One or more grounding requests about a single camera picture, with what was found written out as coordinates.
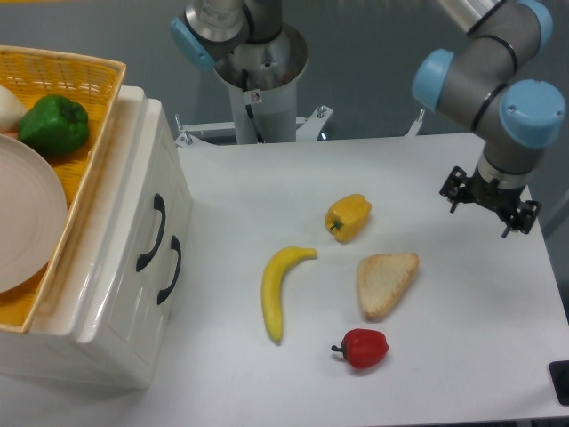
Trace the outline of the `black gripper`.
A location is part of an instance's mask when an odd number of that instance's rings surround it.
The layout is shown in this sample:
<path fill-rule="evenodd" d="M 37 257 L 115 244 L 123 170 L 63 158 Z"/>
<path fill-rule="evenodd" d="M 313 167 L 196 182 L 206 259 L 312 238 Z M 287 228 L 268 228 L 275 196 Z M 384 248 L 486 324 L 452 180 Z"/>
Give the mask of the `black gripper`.
<path fill-rule="evenodd" d="M 447 176 L 439 195 L 451 204 L 453 214 L 460 204 L 474 203 L 496 214 L 506 224 L 501 236 L 510 232 L 528 234 L 541 210 L 541 203 L 520 200 L 525 187 L 523 174 L 502 173 L 493 167 L 478 166 L 470 178 L 463 169 L 455 166 Z"/>

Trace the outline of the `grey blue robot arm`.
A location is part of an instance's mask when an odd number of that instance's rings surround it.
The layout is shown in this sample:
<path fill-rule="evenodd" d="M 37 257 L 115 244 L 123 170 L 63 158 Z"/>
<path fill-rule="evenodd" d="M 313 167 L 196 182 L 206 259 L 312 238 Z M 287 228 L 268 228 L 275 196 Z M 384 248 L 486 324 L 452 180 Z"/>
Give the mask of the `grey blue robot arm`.
<path fill-rule="evenodd" d="M 507 231 L 528 233 L 541 206 L 520 196 L 558 137 L 565 99 L 553 85 L 514 76 L 549 41 L 552 17 L 537 1 L 444 1 L 442 8 L 469 45 L 432 52 L 414 76 L 413 96 L 485 146 L 474 173 L 454 168 L 440 193 L 452 205 L 496 213 Z M 308 47 L 282 11 L 278 1 L 191 1 L 170 25 L 182 54 L 227 86 L 240 143 L 297 138 L 296 84 Z"/>

